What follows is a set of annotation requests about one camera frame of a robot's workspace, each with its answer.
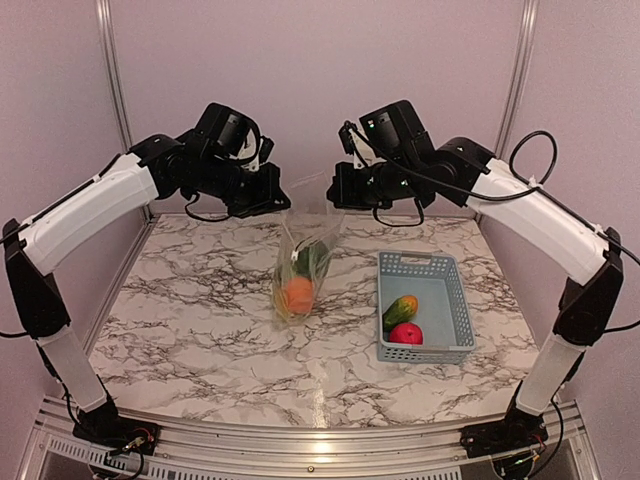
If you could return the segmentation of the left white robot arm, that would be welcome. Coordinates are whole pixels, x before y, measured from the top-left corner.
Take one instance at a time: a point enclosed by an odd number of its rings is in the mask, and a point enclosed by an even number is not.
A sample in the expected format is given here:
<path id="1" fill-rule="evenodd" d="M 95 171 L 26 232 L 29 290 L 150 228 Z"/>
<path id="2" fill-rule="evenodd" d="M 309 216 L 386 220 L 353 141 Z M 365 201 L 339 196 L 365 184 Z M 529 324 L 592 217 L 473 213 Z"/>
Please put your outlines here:
<path id="1" fill-rule="evenodd" d="M 191 202 L 202 194 L 218 198 L 235 218 L 290 208 L 280 170 L 268 160 L 272 141 L 259 138 L 256 166 L 235 157 L 242 147 L 240 140 L 206 140 L 193 132 L 176 139 L 157 134 L 38 214 L 4 225 L 5 268 L 20 322 L 80 410 L 75 436 L 119 447 L 154 427 L 120 416 L 70 326 L 54 270 L 115 220 L 175 192 Z"/>

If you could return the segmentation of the orange toy orange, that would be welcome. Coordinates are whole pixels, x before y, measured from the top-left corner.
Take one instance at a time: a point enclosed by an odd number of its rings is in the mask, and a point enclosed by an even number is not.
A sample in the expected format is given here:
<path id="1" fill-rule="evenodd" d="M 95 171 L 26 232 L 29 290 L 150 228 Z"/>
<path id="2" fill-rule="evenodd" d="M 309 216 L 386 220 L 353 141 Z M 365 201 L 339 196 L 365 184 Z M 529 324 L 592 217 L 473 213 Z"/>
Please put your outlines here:
<path id="1" fill-rule="evenodd" d="M 286 311 L 289 314 L 303 315 L 311 312 L 314 301 L 314 287 L 310 279 L 296 276 L 289 280 L 284 288 Z"/>

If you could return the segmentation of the red toy apple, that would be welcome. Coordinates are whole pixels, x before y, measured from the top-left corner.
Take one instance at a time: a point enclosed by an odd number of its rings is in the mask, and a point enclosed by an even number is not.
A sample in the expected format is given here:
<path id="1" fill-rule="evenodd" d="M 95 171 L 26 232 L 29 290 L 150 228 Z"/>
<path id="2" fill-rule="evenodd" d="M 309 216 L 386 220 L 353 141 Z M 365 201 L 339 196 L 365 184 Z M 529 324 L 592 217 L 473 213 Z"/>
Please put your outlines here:
<path id="1" fill-rule="evenodd" d="M 423 332 L 421 328 L 414 323 L 401 323 L 390 332 L 389 341 L 399 344 L 422 345 Z"/>

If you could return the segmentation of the grey plastic basket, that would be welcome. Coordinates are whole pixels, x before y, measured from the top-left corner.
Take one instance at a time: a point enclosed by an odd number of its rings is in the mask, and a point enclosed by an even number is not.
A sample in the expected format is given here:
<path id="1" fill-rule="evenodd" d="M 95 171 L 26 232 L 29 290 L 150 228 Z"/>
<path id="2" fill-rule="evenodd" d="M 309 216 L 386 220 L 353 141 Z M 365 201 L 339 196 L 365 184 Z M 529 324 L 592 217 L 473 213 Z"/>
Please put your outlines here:
<path id="1" fill-rule="evenodd" d="M 410 321 L 423 332 L 422 345 L 392 343 L 382 315 L 394 300 L 414 295 Z M 377 258 L 377 358 L 412 364 L 461 364 L 476 348 L 474 329 L 457 261 L 446 254 L 381 251 Z"/>

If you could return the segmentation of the clear zip top bag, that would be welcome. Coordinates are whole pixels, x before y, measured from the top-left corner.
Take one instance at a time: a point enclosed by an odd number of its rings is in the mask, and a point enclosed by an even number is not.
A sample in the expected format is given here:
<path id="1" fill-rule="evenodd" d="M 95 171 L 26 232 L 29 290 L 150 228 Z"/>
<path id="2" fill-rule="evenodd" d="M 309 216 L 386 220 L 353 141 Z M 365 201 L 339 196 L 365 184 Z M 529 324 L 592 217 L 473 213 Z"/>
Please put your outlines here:
<path id="1" fill-rule="evenodd" d="M 326 198 L 329 176 L 317 172 L 286 189 L 291 207 L 281 216 L 280 244 L 271 283 L 274 322 L 308 318 L 328 274 L 344 213 Z"/>

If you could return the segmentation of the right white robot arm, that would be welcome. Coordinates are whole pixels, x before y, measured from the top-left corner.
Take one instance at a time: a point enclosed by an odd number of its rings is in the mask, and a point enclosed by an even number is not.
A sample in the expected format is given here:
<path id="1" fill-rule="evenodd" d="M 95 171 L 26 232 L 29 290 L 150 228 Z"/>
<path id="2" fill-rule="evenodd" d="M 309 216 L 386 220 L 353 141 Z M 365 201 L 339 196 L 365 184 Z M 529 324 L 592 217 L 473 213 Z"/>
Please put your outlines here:
<path id="1" fill-rule="evenodd" d="M 476 458 L 547 439 L 545 409 L 603 336 L 616 305 L 624 278 L 617 232 L 577 219 L 539 183 L 515 176 L 494 153 L 465 137 L 439 148 L 432 147 L 425 133 L 375 143 L 346 130 L 340 140 L 356 160 L 336 166 L 327 192 L 335 207 L 375 211 L 414 198 L 425 208 L 442 196 L 506 226 L 566 272 L 553 329 L 504 417 L 464 427 L 460 443 L 468 457 Z M 361 140 L 378 162 L 365 164 L 357 146 Z"/>

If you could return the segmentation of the green orange toy cucumber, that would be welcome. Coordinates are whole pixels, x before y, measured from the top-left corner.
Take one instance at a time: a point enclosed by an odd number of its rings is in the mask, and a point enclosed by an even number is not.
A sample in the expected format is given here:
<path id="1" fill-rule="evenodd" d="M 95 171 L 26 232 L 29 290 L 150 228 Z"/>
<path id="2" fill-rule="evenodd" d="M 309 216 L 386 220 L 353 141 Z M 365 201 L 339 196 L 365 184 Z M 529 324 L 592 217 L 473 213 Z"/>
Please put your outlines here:
<path id="1" fill-rule="evenodd" d="M 414 295 L 404 295 L 392 302 L 382 315 L 385 332 L 391 332 L 396 326 L 410 322 L 417 314 L 419 301 Z"/>

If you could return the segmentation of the green toy bell pepper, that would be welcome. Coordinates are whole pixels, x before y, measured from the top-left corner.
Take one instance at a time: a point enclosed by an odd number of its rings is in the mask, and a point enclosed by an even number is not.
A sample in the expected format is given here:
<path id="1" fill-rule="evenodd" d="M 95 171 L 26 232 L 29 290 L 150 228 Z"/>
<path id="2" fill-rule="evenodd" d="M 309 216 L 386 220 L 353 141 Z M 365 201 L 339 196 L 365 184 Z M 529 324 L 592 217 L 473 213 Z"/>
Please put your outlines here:
<path id="1" fill-rule="evenodd" d="M 310 280 L 324 278 L 330 263 L 330 251 L 322 241 L 316 241 L 298 252 L 293 263 L 293 270 L 297 276 L 304 276 Z"/>

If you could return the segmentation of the yellow toy banana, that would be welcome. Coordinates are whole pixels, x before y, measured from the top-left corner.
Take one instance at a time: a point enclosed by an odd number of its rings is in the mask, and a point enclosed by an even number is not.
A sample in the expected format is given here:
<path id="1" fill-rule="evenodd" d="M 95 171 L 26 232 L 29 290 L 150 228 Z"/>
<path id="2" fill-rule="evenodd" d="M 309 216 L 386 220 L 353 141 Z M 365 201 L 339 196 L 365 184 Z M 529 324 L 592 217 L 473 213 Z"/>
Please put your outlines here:
<path id="1" fill-rule="evenodd" d="M 274 318 L 281 322 L 295 322 L 303 320 L 306 315 L 304 313 L 292 313 L 286 304 L 286 299 L 280 295 L 274 295 L 272 298 L 274 307 Z"/>

